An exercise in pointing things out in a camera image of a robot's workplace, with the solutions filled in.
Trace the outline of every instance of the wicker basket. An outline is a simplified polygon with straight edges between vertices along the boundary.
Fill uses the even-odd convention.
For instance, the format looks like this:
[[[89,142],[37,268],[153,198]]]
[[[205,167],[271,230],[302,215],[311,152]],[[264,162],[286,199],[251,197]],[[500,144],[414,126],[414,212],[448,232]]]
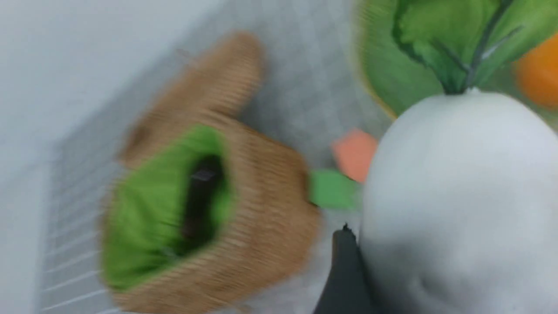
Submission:
[[[220,131],[227,147],[225,167],[238,199],[216,244],[126,293],[111,291],[122,310],[206,313],[235,305],[305,264],[320,216],[306,200],[304,160],[234,118],[261,77],[258,41],[237,33],[186,71],[135,126],[121,154],[130,170],[193,124]],[[109,194],[106,213],[111,200]],[[110,236],[107,219],[105,214],[102,244]]]

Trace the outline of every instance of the orange object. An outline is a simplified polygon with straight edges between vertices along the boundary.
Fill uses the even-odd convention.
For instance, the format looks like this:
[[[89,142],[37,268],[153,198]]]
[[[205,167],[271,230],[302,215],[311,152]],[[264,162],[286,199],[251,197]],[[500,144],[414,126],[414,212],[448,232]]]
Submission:
[[[339,170],[347,177],[364,183],[378,141],[359,129],[355,129],[332,145]]]
[[[558,109],[558,34],[523,56],[516,71],[517,83],[530,100]]]

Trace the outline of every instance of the white radish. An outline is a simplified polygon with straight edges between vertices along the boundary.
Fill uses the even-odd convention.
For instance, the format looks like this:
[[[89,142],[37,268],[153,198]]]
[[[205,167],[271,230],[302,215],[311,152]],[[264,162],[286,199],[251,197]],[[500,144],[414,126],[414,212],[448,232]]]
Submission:
[[[360,247],[386,313],[558,313],[558,137],[502,94],[424,99],[379,143]]]

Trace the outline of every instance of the toy vegetable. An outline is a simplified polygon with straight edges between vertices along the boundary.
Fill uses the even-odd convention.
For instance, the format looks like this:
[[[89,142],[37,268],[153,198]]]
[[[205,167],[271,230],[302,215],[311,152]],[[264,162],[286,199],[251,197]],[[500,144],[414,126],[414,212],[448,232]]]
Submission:
[[[476,89],[556,21],[557,0],[398,1],[396,43],[445,94],[398,118],[369,170],[360,247],[385,313],[558,313],[558,137]]]
[[[522,57],[516,72],[517,83],[529,99],[558,109],[558,34]]]

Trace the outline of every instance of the pink block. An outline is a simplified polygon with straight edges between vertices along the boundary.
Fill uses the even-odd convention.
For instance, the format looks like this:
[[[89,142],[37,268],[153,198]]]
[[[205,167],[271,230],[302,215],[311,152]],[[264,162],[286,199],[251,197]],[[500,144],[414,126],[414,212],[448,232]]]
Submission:
[[[332,144],[339,170],[347,177],[364,183],[378,141],[370,134],[354,129]]]

